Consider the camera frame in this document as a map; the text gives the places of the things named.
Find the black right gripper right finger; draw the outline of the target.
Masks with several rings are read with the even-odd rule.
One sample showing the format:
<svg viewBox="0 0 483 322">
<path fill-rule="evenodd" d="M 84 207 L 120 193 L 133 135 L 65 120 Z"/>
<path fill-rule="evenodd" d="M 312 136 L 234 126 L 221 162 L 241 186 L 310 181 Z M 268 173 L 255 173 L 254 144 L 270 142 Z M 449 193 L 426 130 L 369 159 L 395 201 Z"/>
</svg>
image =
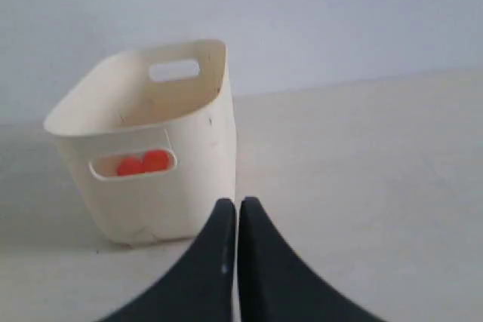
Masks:
<svg viewBox="0 0 483 322">
<path fill-rule="evenodd" d="M 256 197 L 241 203 L 237 273 L 243 321 L 381 320 L 313 272 Z"/>
</svg>

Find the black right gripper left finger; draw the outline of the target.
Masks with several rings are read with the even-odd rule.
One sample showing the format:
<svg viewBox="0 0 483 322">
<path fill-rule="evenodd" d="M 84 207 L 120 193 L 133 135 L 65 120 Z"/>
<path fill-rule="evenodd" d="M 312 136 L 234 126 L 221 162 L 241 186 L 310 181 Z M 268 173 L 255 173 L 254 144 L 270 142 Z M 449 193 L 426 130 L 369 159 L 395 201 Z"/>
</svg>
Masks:
<svg viewBox="0 0 483 322">
<path fill-rule="evenodd" d="M 104 321 L 232 321 L 235 206 L 216 202 L 188 250 L 146 291 Z"/>
</svg>

